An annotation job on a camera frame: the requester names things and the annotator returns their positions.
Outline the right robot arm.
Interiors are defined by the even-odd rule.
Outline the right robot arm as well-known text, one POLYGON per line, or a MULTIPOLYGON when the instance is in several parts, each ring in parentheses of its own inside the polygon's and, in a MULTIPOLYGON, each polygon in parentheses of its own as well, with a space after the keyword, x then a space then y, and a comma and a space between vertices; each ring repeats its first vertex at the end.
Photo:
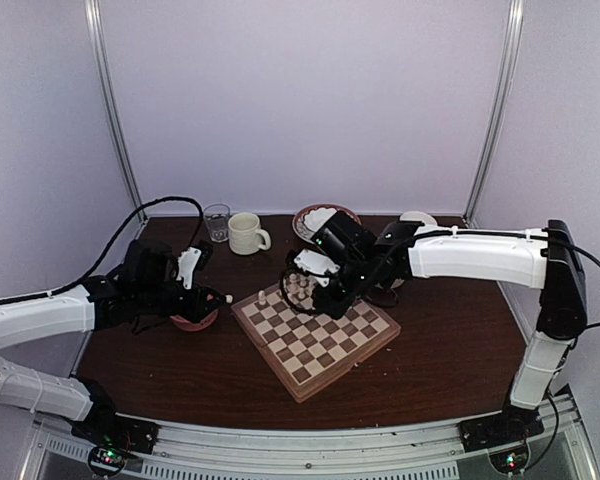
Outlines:
POLYGON ((396 280, 456 277, 507 282, 540 290, 536 331, 511 383, 493 433, 510 442, 530 428, 569 346, 587 325, 585 274, 568 227, 488 231, 398 220, 379 235, 337 212, 312 237, 315 252, 296 266, 320 285, 314 306, 333 318, 374 286, 396 280))

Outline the white queen chess piece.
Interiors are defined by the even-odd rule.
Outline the white queen chess piece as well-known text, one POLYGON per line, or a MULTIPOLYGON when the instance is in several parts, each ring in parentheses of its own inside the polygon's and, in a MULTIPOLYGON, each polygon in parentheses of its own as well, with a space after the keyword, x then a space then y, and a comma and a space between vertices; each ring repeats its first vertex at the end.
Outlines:
POLYGON ((288 280, 289 280, 289 287, 288 287, 289 292, 292 294, 296 293, 298 290, 297 275, 295 273, 290 274, 288 277, 288 280))

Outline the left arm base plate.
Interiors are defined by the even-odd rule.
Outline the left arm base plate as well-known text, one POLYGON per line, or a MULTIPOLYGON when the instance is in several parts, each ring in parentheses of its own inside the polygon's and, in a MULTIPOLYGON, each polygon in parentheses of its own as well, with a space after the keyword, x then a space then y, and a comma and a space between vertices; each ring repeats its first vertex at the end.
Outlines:
POLYGON ((159 433, 159 426, 154 422, 112 411, 91 412, 84 420, 70 420, 69 424, 72 435, 128 454, 151 454, 159 433))

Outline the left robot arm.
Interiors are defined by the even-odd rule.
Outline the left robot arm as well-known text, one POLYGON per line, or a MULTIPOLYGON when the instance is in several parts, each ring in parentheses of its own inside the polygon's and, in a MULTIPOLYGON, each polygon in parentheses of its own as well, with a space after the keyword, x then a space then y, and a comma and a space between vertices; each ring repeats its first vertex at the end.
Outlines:
MULTIPOLYGON (((0 351, 66 333, 136 326, 144 316, 201 324, 232 301, 194 281, 212 253, 205 241, 175 255, 164 242, 134 240, 122 263, 106 275, 0 299, 0 351)), ((97 383, 53 376, 1 356, 0 405, 62 417, 103 444, 117 442, 124 433, 115 405, 97 383)))

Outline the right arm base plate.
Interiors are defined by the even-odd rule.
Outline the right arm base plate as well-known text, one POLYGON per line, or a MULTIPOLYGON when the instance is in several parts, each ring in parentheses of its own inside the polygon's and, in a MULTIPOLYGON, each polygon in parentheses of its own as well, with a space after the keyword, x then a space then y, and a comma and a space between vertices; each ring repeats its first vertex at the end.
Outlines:
POLYGON ((458 430, 464 451, 474 452, 520 442, 543 433, 545 428, 536 411, 502 411, 461 421, 458 430))

